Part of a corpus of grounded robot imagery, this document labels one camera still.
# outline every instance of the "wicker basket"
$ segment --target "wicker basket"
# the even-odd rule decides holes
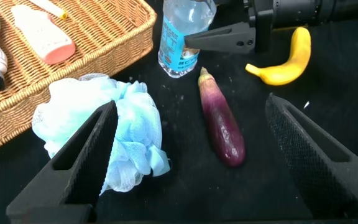
[[[8,58],[6,89],[0,91],[0,146],[31,127],[35,107],[49,100],[48,85],[65,77],[101,72],[110,76],[149,53],[157,15],[143,0],[51,0],[68,11],[54,23],[71,37],[76,53],[47,65],[14,26],[11,7],[28,0],[0,0],[0,46]]]

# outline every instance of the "plastic water bottle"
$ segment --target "plastic water bottle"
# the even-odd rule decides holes
[[[173,78],[192,71],[200,50],[185,45],[184,37],[208,30],[216,13],[213,0],[164,0],[158,62]]]

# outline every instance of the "blue bottle label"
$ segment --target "blue bottle label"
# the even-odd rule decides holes
[[[159,57],[164,64],[174,71],[181,72],[191,68],[196,62],[200,50],[185,45],[185,36],[177,30],[164,16]]]

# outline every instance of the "black table surface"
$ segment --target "black table surface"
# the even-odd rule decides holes
[[[157,63],[162,1],[148,3],[158,14],[155,47],[114,78],[147,84],[161,116],[162,149],[173,166],[163,176],[145,177],[129,193],[105,192],[99,220],[312,218],[267,126],[264,105],[270,92],[285,98],[358,156],[358,20],[309,28],[311,60],[288,85],[268,86],[244,67],[285,62],[292,30],[275,32],[264,54],[202,51],[192,72],[173,79]],[[220,9],[211,28],[241,19],[233,9]],[[247,158],[238,169],[222,165],[208,141],[197,86],[201,66],[214,75],[243,133]],[[0,148],[0,223],[8,222],[6,206],[48,161],[44,142],[32,130]]]

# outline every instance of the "banana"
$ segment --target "banana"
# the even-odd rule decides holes
[[[311,38],[308,29],[298,27],[291,38],[290,58],[282,65],[258,68],[247,64],[246,70],[269,85],[284,85],[297,79],[309,63]]]

